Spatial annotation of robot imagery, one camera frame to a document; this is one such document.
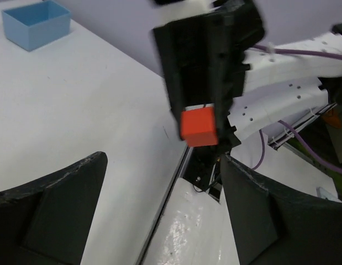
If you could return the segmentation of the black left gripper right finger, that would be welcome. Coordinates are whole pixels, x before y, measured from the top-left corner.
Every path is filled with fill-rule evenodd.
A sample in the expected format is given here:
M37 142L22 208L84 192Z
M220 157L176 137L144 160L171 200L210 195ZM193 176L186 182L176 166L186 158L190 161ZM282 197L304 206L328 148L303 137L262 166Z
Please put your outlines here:
M220 175L240 264L342 264L342 203L223 155Z

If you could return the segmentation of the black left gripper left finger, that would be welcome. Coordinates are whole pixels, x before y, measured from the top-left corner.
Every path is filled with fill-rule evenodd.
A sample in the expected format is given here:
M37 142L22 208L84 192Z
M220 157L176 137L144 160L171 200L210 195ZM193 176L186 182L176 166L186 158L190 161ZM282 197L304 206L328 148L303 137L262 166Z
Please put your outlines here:
M0 192L0 264L80 264L107 169L95 152Z

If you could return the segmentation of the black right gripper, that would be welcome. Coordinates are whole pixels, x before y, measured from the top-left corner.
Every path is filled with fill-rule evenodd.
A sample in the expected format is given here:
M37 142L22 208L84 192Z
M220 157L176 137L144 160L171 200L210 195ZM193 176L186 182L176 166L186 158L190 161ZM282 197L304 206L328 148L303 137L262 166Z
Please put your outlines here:
M174 18L152 34L178 134L185 99L211 99L217 149L231 149L240 144L228 115L250 70L245 51L264 37L265 29L254 1L215 1L211 7Z

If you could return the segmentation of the red wedge block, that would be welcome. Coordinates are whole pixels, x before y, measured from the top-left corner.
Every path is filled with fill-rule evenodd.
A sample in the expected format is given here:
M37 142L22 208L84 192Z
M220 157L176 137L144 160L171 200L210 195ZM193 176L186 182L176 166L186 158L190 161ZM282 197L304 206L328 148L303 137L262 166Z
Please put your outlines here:
M185 110L181 113L181 137L189 147L218 144L213 107Z

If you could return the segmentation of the blue plastic bin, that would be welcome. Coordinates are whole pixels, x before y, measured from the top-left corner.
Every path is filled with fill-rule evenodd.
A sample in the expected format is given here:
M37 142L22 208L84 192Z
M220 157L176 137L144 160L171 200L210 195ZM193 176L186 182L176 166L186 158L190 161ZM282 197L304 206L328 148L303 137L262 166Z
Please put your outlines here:
M42 1L2 10L6 38L33 51L70 32L71 12L54 1Z

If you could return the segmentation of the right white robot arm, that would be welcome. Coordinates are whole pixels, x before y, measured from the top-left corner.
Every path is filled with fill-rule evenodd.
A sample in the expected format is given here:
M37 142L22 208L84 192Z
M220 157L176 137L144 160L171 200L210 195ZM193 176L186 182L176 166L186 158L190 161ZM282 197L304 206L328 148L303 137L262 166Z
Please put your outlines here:
M253 1L154 5L170 110L188 146L227 151L281 119L342 104L342 23L315 38L262 46Z

